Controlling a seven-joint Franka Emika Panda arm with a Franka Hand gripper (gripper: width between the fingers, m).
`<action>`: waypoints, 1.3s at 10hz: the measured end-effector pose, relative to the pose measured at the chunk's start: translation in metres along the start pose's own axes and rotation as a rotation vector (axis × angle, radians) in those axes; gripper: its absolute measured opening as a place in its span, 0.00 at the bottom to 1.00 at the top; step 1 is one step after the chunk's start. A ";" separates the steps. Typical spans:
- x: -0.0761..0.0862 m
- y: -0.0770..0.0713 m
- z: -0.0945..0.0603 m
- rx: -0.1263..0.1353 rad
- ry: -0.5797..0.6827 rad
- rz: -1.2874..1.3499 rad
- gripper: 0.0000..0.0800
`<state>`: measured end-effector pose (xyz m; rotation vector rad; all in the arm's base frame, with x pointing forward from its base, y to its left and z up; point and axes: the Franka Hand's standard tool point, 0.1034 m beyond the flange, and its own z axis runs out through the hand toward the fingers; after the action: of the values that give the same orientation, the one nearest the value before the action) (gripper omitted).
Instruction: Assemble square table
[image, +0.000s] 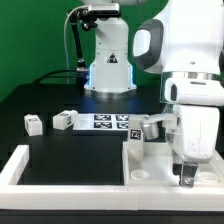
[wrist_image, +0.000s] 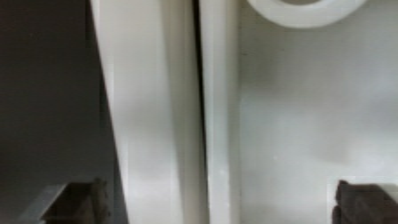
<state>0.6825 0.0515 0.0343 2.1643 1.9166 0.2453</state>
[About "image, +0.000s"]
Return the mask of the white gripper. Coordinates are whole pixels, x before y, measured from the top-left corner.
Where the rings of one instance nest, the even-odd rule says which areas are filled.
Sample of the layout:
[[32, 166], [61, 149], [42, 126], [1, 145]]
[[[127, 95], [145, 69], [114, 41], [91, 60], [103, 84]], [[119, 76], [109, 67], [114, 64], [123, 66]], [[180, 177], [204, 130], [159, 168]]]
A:
[[215, 107], [189, 105], [174, 105], [172, 113], [177, 116], [177, 127], [166, 129], [165, 140], [184, 160], [180, 186], [192, 188], [197, 163], [208, 163], [214, 154], [220, 113]]

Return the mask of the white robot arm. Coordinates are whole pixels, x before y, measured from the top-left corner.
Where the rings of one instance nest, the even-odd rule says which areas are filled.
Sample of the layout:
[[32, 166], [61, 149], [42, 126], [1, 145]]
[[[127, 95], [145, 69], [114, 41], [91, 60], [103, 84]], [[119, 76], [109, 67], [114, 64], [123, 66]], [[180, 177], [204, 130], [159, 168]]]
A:
[[220, 56], [224, 47], [224, 0], [168, 0], [145, 21], [133, 40], [137, 66], [161, 75], [162, 113], [144, 117], [140, 127], [149, 140], [165, 128], [173, 150], [173, 173], [192, 187], [200, 163], [215, 151], [224, 106]]

